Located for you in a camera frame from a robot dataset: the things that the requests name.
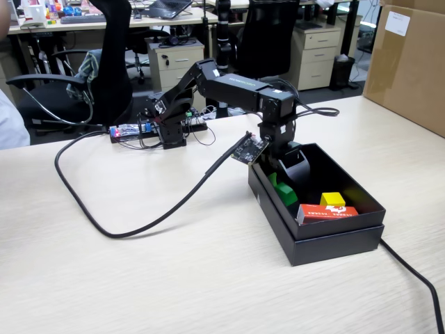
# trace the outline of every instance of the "office chair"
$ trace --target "office chair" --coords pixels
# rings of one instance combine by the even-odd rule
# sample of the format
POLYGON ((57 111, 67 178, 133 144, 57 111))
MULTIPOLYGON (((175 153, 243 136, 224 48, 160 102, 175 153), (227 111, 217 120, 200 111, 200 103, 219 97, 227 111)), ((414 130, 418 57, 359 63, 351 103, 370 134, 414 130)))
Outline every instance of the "office chair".
POLYGON ((127 34, 127 50, 131 50, 134 52, 134 63, 126 62, 127 69, 135 67, 139 72, 139 80, 138 83, 142 85, 145 81, 144 72, 142 71, 142 67, 149 67, 148 59, 146 61, 139 61, 138 54, 148 54, 147 42, 146 38, 154 38, 157 42, 157 38, 159 37, 168 37, 170 34, 167 31, 162 30, 154 30, 154 29, 146 29, 146 28, 135 28, 130 29, 130 32, 127 34))
POLYGON ((291 65, 291 39, 300 0, 250 0, 248 18, 236 46, 239 74, 262 78, 291 65))
MULTIPOLYGON (((90 89, 83 79, 58 74, 28 74, 7 80, 7 84, 24 89, 27 94, 17 109, 28 127, 39 130, 60 128, 61 125, 110 126, 129 119, 133 90, 125 66, 125 40, 131 6, 128 0, 91 2, 105 15, 106 29, 99 73, 90 89), (28 92, 25 83, 32 80, 49 83, 28 92), (82 91, 85 101, 70 99, 67 84, 82 91)), ((66 50, 53 56, 65 59, 67 54, 86 52, 88 50, 66 50)))

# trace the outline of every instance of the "chair armrest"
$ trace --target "chair armrest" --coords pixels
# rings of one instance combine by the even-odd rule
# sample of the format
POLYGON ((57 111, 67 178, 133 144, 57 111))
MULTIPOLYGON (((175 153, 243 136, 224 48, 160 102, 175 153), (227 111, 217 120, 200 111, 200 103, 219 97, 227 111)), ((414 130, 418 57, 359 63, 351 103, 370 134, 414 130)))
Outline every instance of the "chair armrest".
POLYGON ((87 52, 89 52, 91 50, 87 50, 87 49, 73 49, 73 50, 64 50, 64 51, 59 51, 59 52, 55 52, 51 55, 51 57, 64 57, 68 54, 86 54, 87 52))
POLYGON ((25 87, 25 82, 32 80, 50 80, 50 81, 60 81, 67 84, 72 84, 74 87, 84 90, 86 89, 86 80, 80 78, 69 77, 66 75, 58 74, 26 74, 19 75, 18 77, 13 77, 6 81, 8 85, 14 85, 19 89, 25 87))

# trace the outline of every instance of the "red box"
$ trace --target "red box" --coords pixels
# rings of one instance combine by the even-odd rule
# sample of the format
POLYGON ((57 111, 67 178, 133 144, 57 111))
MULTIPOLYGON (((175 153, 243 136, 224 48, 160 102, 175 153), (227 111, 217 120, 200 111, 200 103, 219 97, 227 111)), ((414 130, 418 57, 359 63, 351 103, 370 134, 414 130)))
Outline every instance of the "red box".
POLYGON ((303 223, 313 223, 313 219, 324 221, 328 219, 347 218, 356 215, 358 215, 358 212, 354 207, 301 204, 297 214, 297 222, 302 225, 303 223))

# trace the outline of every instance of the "wooden tabletop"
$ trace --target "wooden tabletop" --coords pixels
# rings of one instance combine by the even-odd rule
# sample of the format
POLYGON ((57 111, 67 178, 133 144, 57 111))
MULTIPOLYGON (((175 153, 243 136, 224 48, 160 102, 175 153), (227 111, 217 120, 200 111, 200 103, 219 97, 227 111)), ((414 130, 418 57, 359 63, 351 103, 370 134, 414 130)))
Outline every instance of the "wooden tabletop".
MULTIPOLYGON (((336 3, 342 3, 342 2, 351 2, 351 0, 334 0, 336 3)), ((315 0, 309 0, 309 1, 301 1, 301 6, 308 6, 308 5, 315 5, 315 0)), ((212 5, 216 6, 216 0, 206 0, 206 5, 212 5)), ((242 9, 242 8, 249 8, 249 0, 230 0, 230 8, 231 9, 242 9)))
MULTIPOLYGON (((386 208, 385 241, 443 304, 445 139, 363 97, 313 106, 341 114, 301 118, 296 140, 317 142, 386 208)), ((172 150, 87 138, 60 167, 102 226, 125 232, 170 209, 258 122, 209 121, 212 146, 190 136, 172 150)), ((107 239, 56 174, 65 144, 0 151, 2 333, 436 333, 430 292, 382 247, 291 267, 233 159, 143 236, 107 239)))
MULTIPOLYGON (((143 17, 141 20, 135 21, 130 19, 130 28, 138 28, 144 26, 176 26, 178 24, 201 24, 203 10, 198 7, 189 8, 188 12, 181 13, 174 19, 154 19, 151 17, 143 17)), ((209 23, 216 23, 218 16, 207 12, 209 23)), ((9 29, 9 35, 15 35, 18 33, 41 33, 41 32, 54 32, 54 31, 79 31, 79 30, 97 30, 105 29, 106 23, 80 23, 80 24, 61 24, 60 20, 57 20, 57 24, 50 24, 45 29, 27 29, 21 30, 19 26, 14 26, 9 29)))

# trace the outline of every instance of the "keyboard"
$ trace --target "keyboard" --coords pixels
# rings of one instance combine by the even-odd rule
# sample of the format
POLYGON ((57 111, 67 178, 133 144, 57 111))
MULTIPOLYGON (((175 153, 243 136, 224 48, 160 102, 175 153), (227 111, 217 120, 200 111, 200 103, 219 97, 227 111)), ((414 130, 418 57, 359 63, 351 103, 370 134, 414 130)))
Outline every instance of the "keyboard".
POLYGON ((184 8, 184 3, 175 1, 156 1, 150 6, 150 8, 177 11, 184 8))
POLYGON ((78 23, 98 23, 106 22, 104 15, 87 15, 87 16, 64 16, 60 19, 61 24, 78 24, 78 23))

